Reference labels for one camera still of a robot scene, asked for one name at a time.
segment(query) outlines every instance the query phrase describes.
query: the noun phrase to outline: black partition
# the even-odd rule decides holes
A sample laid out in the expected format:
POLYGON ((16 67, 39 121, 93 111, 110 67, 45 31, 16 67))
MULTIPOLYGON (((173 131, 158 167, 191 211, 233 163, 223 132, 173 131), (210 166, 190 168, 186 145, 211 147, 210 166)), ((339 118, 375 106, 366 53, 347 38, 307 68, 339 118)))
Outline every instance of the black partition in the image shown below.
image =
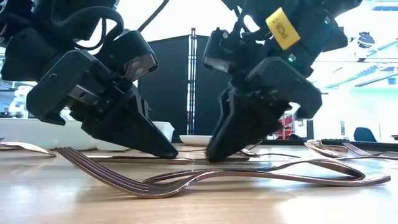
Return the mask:
POLYGON ((202 65, 208 37, 197 36, 197 61, 195 74, 195 122, 196 135, 211 135, 220 117, 218 96, 226 88, 231 77, 209 70, 202 65))
POLYGON ((151 108, 152 121, 170 122, 174 137, 187 134, 189 35, 149 42, 159 61, 156 71, 139 79, 138 89, 151 108))

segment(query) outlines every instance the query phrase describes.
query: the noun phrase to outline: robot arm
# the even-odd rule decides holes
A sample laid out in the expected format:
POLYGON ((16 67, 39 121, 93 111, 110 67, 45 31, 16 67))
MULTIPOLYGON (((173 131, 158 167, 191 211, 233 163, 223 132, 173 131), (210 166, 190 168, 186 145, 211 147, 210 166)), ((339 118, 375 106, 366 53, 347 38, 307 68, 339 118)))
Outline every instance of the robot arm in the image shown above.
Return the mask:
MULTIPOLYGON (((94 138, 174 158, 178 152, 152 124, 149 106, 132 84, 157 68, 156 56, 140 31, 167 2, 138 30, 128 31, 115 10, 117 0, 0 0, 0 46, 6 47, 2 78, 37 82, 27 95, 27 109, 43 122, 64 125, 60 111, 67 106, 94 138), (100 43, 91 48, 78 45, 77 41, 90 39, 101 19, 100 43), (108 34, 105 19, 117 23, 108 34), (96 55, 87 52, 100 46, 96 55)), ((231 33, 217 29, 211 34, 203 56, 204 66, 231 75, 206 152, 211 162, 280 129, 278 120, 290 102, 301 106, 299 118, 317 112, 322 101, 306 80, 310 66, 321 52, 347 45, 335 17, 361 3, 223 2, 238 20, 231 33), (247 29, 246 15, 259 30, 247 29)))

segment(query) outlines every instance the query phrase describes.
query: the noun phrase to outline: wooden table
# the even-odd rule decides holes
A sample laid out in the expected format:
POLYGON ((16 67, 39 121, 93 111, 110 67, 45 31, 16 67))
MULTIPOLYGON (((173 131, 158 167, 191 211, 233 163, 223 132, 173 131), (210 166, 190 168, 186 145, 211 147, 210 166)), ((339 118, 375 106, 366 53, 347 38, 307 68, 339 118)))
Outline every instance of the wooden table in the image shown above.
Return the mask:
MULTIPOLYGON (((262 146, 258 150, 299 156, 312 153, 304 147, 262 146)), ((200 152, 182 154, 203 156, 200 152)), ((61 156, 49 159, 26 151, 0 151, 0 223, 398 223, 398 165, 364 161, 352 165, 365 170, 366 164, 367 172, 388 173, 392 181, 349 188, 283 180, 220 178, 200 182, 176 197, 148 200, 127 196, 104 185, 61 156)), ((136 180, 204 167, 105 165, 136 180)), ((305 165, 286 171, 323 173, 321 168, 305 165)))

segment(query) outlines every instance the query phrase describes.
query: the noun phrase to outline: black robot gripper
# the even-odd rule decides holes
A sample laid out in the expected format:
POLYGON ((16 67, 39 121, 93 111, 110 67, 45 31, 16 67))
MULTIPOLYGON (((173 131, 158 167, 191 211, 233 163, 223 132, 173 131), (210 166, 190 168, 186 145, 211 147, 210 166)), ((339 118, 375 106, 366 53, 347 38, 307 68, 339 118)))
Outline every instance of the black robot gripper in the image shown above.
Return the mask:
POLYGON ((280 117, 298 103, 298 119, 310 119, 322 105, 321 93, 279 57, 265 58, 244 78, 233 78, 219 97, 221 116, 206 149, 220 162, 279 130, 280 117))

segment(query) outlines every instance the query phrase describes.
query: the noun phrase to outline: yellow label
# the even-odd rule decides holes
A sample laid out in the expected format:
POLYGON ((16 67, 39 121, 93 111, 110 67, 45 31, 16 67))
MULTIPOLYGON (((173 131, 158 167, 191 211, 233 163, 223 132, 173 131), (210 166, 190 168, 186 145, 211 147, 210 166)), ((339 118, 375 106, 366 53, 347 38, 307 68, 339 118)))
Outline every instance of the yellow label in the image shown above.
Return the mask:
POLYGON ((266 23, 282 49, 286 50, 300 40, 299 34, 281 7, 266 19, 266 23))

